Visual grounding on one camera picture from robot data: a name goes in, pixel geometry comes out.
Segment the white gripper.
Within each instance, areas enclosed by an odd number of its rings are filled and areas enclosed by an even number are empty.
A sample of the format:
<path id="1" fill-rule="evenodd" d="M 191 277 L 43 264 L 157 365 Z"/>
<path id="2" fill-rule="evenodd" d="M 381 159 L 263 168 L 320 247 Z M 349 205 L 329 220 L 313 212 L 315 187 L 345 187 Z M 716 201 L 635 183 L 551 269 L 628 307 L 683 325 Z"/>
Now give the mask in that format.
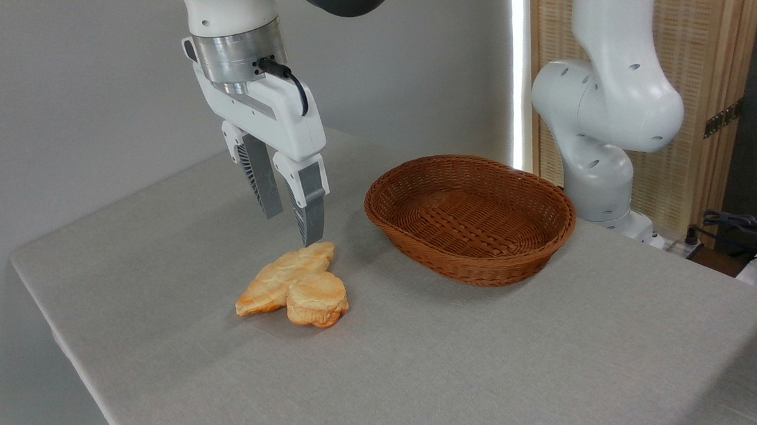
<path id="1" fill-rule="evenodd" d="M 323 238 L 324 197 L 329 193 L 325 162 L 319 152 L 325 132 L 308 86 L 294 78 L 265 72 L 260 63 L 282 60 L 278 55 L 246 52 L 232 63 L 232 76 L 209 80 L 201 63 L 199 38 L 182 39 L 194 75 L 210 109 L 221 124 L 228 152 L 239 164 L 266 218 L 279 215 L 282 202 L 270 162 L 285 179 L 303 246 Z"/>

